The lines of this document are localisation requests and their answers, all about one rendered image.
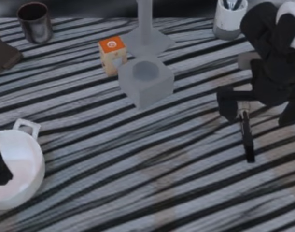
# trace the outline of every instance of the gray cube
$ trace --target gray cube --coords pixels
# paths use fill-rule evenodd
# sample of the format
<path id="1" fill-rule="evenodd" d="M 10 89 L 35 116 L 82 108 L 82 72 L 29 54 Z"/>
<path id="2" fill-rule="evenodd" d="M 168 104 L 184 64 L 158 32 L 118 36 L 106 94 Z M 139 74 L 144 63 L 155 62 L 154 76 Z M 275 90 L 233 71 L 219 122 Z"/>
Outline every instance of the gray cube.
<path id="1" fill-rule="evenodd" d="M 155 56 L 128 61 L 118 69 L 119 86 L 141 110 L 173 93 L 174 74 Z"/>

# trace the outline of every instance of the gray and black striped surface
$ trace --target gray and black striped surface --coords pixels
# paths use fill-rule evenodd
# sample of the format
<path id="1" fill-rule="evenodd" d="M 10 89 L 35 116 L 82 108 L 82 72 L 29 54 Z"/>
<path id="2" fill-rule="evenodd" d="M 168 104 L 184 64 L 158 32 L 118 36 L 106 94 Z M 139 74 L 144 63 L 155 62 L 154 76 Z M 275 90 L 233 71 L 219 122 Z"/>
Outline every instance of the gray and black striped surface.
<path id="1" fill-rule="evenodd" d="M 46 176 L 26 204 L 0 212 L 0 232 L 295 232 L 295 125 L 285 105 L 252 104 L 257 162 L 245 161 L 238 123 L 217 112 L 215 89 L 250 88 L 240 36 L 214 38 L 210 19 L 155 20 L 176 41 L 160 55 L 174 94 L 140 112 L 106 77 L 97 41 L 132 19 L 55 19 L 54 38 L 29 44 L 15 19 L 0 35 L 24 59 L 0 74 L 0 130 L 42 125 Z"/>

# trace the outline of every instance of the lamp base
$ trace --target lamp base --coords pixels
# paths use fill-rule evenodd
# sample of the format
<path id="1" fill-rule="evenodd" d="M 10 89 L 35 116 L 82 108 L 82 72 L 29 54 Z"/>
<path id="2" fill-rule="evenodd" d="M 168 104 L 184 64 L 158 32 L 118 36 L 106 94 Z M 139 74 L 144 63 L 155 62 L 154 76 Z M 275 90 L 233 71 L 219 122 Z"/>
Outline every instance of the lamp base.
<path id="1" fill-rule="evenodd" d="M 121 37 L 127 47 L 127 52 L 134 57 L 158 55 L 175 45 L 175 42 L 169 36 L 154 28 L 152 28 L 151 42 L 147 45 L 141 44 L 139 28 L 135 28 Z"/>

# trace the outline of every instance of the white container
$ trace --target white container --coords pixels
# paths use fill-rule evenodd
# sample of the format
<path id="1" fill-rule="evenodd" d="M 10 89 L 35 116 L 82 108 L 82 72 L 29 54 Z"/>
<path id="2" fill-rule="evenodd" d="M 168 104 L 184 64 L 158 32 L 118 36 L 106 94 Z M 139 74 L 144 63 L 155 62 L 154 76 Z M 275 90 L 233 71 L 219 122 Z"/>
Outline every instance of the white container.
<path id="1" fill-rule="evenodd" d="M 20 126 L 32 128 L 32 135 Z M 13 179 L 0 186 L 0 210 L 15 208 L 28 201 L 39 189 L 45 173 L 42 150 L 37 142 L 40 125 L 19 118 L 13 130 L 0 131 L 0 152 Z"/>
<path id="2" fill-rule="evenodd" d="M 217 1 L 216 13 L 213 23 L 213 33 L 221 40 L 233 40 L 240 35 L 240 23 L 248 8 L 247 0 L 243 0 L 240 7 L 229 10 L 224 7 L 223 0 Z"/>

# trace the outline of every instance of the dark cup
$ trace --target dark cup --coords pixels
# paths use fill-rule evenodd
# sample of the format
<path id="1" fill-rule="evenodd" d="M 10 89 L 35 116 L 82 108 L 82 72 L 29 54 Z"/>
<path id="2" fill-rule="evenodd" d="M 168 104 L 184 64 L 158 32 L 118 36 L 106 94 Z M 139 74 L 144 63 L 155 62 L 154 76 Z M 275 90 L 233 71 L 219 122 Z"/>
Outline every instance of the dark cup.
<path id="1" fill-rule="evenodd" d="M 17 13 L 25 38 L 33 44 L 42 44 L 53 36 L 51 20 L 46 5 L 29 2 L 22 5 Z"/>

